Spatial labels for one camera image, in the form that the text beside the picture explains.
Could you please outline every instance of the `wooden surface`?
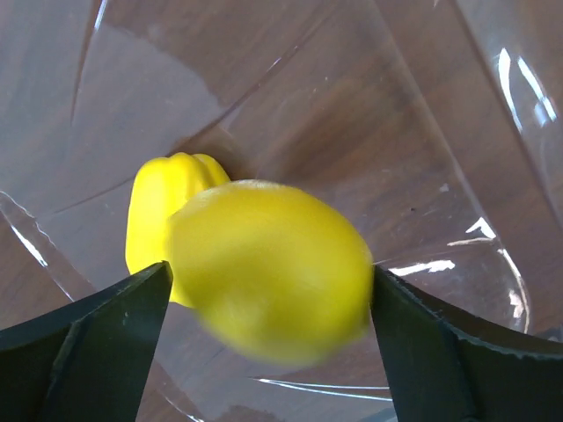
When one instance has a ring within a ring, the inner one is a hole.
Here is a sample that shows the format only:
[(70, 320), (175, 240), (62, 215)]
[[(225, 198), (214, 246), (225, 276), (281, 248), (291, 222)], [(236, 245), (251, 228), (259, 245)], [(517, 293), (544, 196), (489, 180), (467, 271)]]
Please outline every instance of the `wooden surface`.
[[(176, 151), (315, 194), (385, 266), (445, 262), (406, 277), (473, 313), (560, 325), (561, 12), (558, 0), (0, 0), (0, 209), (47, 262), (0, 223), (0, 327), (62, 306), (57, 283), (78, 298), (125, 277), (132, 178)], [(481, 217), (495, 239), (467, 232)], [(274, 368), (172, 306), (139, 420), (356, 421), (388, 404), (342, 387), (384, 384), (373, 335), (318, 367)]]

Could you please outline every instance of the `black plastic part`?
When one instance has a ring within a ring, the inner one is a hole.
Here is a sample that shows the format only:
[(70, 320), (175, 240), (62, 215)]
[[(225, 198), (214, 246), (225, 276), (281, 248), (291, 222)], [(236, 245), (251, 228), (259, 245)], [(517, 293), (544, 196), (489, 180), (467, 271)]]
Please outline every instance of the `black plastic part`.
[(0, 421), (134, 421), (171, 287), (155, 264), (0, 331)]
[(563, 421), (563, 345), (376, 267), (372, 318), (399, 422)]

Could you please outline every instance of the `yellow bell pepper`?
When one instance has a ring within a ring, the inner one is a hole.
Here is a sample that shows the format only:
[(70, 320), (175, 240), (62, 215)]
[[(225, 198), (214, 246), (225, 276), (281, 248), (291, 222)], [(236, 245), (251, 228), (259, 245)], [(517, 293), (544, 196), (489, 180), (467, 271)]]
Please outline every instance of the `yellow bell pepper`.
[[(128, 270), (137, 273), (156, 262), (168, 261), (168, 219), (197, 193), (229, 181), (221, 165), (203, 154), (178, 153), (146, 163), (138, 171), (131, 193), (125, 243)], [(171, 301), (191, 305), (173, 285)]]

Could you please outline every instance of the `clear plastic wrap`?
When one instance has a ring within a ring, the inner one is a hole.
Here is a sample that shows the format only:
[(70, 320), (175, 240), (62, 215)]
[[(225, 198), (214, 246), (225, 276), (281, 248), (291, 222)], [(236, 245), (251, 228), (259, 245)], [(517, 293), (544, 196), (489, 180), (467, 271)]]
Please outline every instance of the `clear plastic wrap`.
[[(299, 186), (336, 207), (378, 263), (429, 293), (545, 330), (563, 320), (562, 9), (2, 2), (0, 210), (76, 300), (128, 275), (139, 167), (208, 153), (233, 178)], [(271, 367), (174, 304), (150, 382), (186, 420), (392, 414), (375, 333), (317, 367)]]

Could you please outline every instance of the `yellow plastic object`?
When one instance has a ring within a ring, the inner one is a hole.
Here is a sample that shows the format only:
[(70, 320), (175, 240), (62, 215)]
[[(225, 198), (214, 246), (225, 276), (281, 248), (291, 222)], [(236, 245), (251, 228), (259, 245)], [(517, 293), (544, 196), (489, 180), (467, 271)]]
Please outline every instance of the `yellow plastic object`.
[(194, 196), (169, 222), (166, 255), (178, 297), (242, 354), (313, 363), (366, 327), (369, 248), (309, 194), (233, 182)]
[[(129, 205), (125, 260), (131, 273), (168, 260), (165, 239), (168, 219), (197, 193), (229, 182), (210, 156), (178, 153), (146, 163), (135, 177)], [(171, 300), (189, 306), (172, 288)]]

